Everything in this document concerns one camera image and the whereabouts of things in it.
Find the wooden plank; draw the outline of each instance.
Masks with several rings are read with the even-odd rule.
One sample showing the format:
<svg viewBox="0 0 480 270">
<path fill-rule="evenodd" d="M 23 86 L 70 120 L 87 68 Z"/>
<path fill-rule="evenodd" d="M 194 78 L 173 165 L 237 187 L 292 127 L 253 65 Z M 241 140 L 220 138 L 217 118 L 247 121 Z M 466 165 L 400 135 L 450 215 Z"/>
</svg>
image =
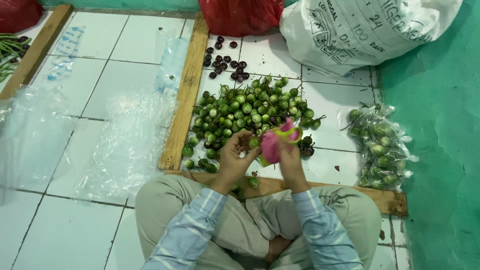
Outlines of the wooden plank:
<svg viewBox="0 0 480 270">
<path fill-rule="evenodd" d="M 30 82 L 72 11 L 73 6 L 70 4 L 55 8 L 0 93 L 0 100 L 13 97 L 20 85 Z"/>
<path fill-rule="evenodd" d="M 165 171 L 165 174 L 176 174 L 185 176 L 186 172 L 182 171 Z M 212 181 L 215 179 L 215 173 L 207 173 L 207 172 L 192 172 L 192 175 L 195 179 L 202 184 L 210 185 Z M 238 194 L 239 199 L 249 199 L 249 198 L 256 198 L 261 197 L 273 193 L 277 193 L 283 190 L 288 189 L 285 186 L 285 182 L 282 179 L 276 178 L 268 178 L 268 177 L 257 177 L 260 181 L 260 185 L 258 189 L 252 189 L 248 187 L 247 181 L 241 181 L 239 184 L 242 187 L 242 191 Z M 323 183 L 313 183 L 309 182 L 311 187 L 316 186 L 325 186 L 325 185 L 337 185 L 337 184 L 323 184 Z M 385 215 L 394 215 L 399 217 L 406 217 L 408 216 L 408 208 L 407 208 L 407 199 L 405 197 L 405 193 L 398 193 L 396 191 L 388 191 L 388 190 L 376 190 L 372 188 L 365 188 L 365 187 L 357 187 L 352 186 L 360 192 L 363 192 L 368 197 L 372 198 L 372 200 L 377 205 L 380 213 Z"/>
<path fill-rule="evenodd" d="M 193 24 L 192 37 L 187 50 L 187 59 L 183 67 L 177 100 L 179 108 L 173 120 L 170 135 L 165 142 L 162 157 L 158 162 L 159 169 L 178 170 L 181 162 L 181 149 L 185 145 L 193 105 L 197 99 L 198 88 L 202 76 L 202 64 L 208 41 L 208 26 L 204 16 L 198 12 Z"/>
</svg>

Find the green wall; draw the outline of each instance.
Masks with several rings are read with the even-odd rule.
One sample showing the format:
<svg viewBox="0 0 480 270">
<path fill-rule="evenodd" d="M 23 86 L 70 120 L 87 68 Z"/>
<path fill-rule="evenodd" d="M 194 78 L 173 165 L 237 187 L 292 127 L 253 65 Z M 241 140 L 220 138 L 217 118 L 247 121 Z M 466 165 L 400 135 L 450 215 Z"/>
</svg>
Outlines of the green wall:
<svg viewBox="0 0 480 270">
<path fill-rule="evenodd" d="M 286 0 L 289 6 L 298 0 Z M 44 6 L 72 4 L 75 8 L 168 10 L 192 12 L 200 9 L 198 0 L 39 0 Z"/>
<path fill-rule="evenodd" d="M 432 43 L 380 65 L 384 101 L 413 137 L 405 220 L 414 270 L 480 269 L 480 4 Z"/>
</svg>

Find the clear plastic bag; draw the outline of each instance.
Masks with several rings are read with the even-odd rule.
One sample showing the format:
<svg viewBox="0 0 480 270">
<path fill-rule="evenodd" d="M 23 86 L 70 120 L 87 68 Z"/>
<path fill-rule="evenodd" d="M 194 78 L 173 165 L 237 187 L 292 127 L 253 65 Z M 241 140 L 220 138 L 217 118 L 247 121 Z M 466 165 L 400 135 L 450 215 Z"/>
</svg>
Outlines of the clear plastic bag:
<svg viewBox="0 0 480 270">
<path fill-rule="evenodd" d="M 57 88 L 17 90 L 0 135 L 0 179 L 8 178 L 8 186 L 50 181 L 78 122 L 66 104 Z"/>
<path fill-rule="evenodd" d="M 76 198 L 124 203 L 156 169 L 178 101 L 153 87 L 110 98 L 107 123 L 75 185 Z"/>
<path fill-rule="evenodd" d="M 365 163 L 358 186 L 401 192 L 404 179 L 413 174 L 406 169 L 406 161 L 417 162 L 419 158 L 410 154 L 405 146 L 411 137 L 405 136 L 405 130 L 398 123 L 384 116 L 395 108 L 382 107 L 377 103 L 371 107 L 364 104 L 346 117 L 350 123 L 348 134 L 360 146 Z"/>
<path fill-rule="evenodd" d="M 177 95 L 189 43 L 190 40 L 184 37 L 167 37 L 167 46 L 155 77 L 156 90 Z"/>
<path fill-rule="evenodd" d="M 57 55 L 52 62 L 52 68 L 47 73 L 49 81 L 56 81 L 70 76 L 73 61 L 78 53 L 78 46 L 86 26 L 69 27 L 61 35 L 54 54 Z"/>
</svg>

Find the person's right hand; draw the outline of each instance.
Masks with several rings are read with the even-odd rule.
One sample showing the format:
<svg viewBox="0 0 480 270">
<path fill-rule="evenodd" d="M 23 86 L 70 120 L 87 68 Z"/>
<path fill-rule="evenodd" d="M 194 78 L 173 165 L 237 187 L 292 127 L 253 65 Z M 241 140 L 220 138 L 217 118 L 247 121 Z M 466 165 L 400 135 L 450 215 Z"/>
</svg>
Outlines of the person's right hand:
<svg viewBox="0 0 480 270">
<path fill-rule="evenodd" d="M 300 193 L 310 189 L 305 174 L 301 167 L 300 150 L 297 145 L 293 145 L 291 151 L 289 145 L 279 139 L 277 143 L 280 152 L 280 171 L 282 172 L 285 184 L 293 193 Z"/>
</svg>

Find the striped shirt sleeve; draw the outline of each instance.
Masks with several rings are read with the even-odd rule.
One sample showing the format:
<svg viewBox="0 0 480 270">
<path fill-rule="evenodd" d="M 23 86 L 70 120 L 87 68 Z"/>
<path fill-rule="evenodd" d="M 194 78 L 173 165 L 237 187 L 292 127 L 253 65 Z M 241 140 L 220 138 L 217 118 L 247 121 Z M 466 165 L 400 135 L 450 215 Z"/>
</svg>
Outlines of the striped shirt sleeve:
<svg viewBox="0 0 480 270">
<path fill-rule="evenodd" d="M 209 188 L 202 189 L 170 221 L 141 270 L 193 270 L 227 199 Z"/>
<path fill-rule="evenodd" d="M 292 193 L 297 205 L 303 236 L 316 270 L 362 270 L 357 251 L 335 211 L 322 205 L 310 189 Z"/>
</svg>

